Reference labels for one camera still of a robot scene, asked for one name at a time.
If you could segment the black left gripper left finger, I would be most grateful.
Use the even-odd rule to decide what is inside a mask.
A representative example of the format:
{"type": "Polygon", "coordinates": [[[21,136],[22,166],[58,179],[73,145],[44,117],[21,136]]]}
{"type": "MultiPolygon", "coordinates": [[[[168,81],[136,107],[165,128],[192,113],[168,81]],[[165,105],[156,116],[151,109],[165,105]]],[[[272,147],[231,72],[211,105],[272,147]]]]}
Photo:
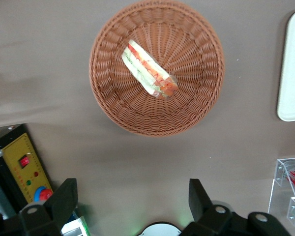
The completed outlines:
{"type": "Polygon", "coordinates": [[[68,178],[44,203],[32,203],[22,209],[22,235],[60,236],[77,203],[77,180],[68,178]]]}

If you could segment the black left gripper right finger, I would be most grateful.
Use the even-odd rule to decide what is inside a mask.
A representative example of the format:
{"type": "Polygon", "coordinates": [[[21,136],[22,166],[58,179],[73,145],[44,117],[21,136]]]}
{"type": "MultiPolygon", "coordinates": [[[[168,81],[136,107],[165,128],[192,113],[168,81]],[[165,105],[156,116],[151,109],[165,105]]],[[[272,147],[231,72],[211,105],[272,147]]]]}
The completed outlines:
{"type": "Polygon", "coordinates": [[[189,181],[189,208],[194,221],[185,229],[185,236],[222,236],[230,225],[231,211],[215,205],[198,179],[189,181]]]}

